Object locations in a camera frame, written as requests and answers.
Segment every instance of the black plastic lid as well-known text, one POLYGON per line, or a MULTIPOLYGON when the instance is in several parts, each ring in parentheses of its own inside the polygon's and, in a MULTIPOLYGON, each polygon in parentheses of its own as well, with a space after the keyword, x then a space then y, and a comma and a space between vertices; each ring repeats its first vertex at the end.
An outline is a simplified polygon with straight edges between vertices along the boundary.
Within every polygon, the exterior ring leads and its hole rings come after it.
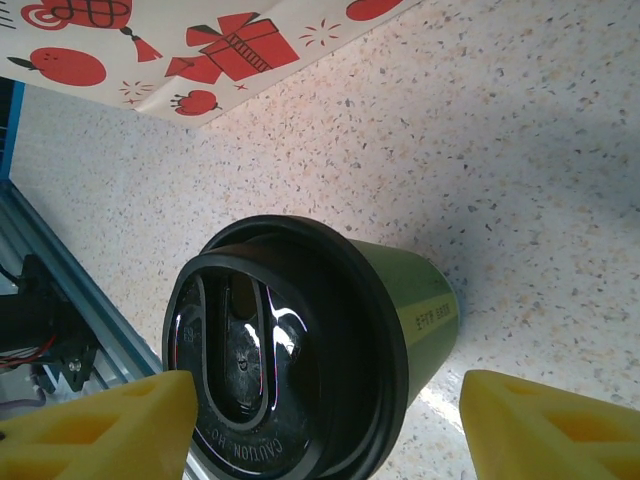
POLYGON ((391 300, 313 221, 254 217, 214 237, 178 277, 163 349, 194 375, 195 453, 221 479, 364 479, 404 418, 391 300))

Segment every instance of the red wire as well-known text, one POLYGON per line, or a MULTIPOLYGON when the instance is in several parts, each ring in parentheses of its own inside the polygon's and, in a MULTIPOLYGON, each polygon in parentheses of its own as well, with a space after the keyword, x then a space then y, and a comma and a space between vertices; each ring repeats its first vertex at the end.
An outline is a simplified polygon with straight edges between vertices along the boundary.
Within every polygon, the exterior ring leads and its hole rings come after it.
POLYGON ((42 355, 47 353, 47 351, 51 348, 55 339, 56 339, 56 336, 55 335, 52 336, 47 343, 45 343, 40 349, 38 349, 36 353, 34 353, 29 357, 11 360, 7 363, 0 363, 0 368, 13 367, 14 365, 22 365, 23 363, 28 363, 40 358, 42 355))

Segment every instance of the green paper cup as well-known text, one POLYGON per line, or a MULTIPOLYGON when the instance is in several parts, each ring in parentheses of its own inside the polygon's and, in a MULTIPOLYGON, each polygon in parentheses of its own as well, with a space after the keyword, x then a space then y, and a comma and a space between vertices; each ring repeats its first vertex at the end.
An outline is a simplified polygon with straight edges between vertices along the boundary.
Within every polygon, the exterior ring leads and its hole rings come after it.
POLYGON ((428 260, 397 248, 351 240, 380 277, 398 315, 409 360, 411 404, 445 361, 458 335, 449 282, 428 260))
POLYGON ((216 478, 363 480, 457 331, 455 295, 424 258, 258 216, 180 272, 163 362, 193 374, 193 452, 216 478))

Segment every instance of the terrazzo floor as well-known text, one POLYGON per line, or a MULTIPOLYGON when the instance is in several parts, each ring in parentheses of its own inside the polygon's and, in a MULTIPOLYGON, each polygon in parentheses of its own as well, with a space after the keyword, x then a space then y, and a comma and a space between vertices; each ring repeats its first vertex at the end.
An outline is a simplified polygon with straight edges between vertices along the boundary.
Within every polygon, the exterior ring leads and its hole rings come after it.
POLYGON ((640 405, 639 24, 425 1, 197 130, 29 87, 12 179, 157 351, 177 272, 236 219, 432 259, 460 338, 376 479, 471 480, 468 369, 640 405))

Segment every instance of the white paper bag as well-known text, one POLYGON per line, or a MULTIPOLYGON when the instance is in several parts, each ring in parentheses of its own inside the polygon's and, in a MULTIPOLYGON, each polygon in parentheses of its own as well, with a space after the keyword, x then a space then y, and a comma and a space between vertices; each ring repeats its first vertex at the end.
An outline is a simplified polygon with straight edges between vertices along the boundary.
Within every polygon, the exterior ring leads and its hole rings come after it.
POLYGON ((419 0, 0 0, 0 76, 190 126, 419 0))

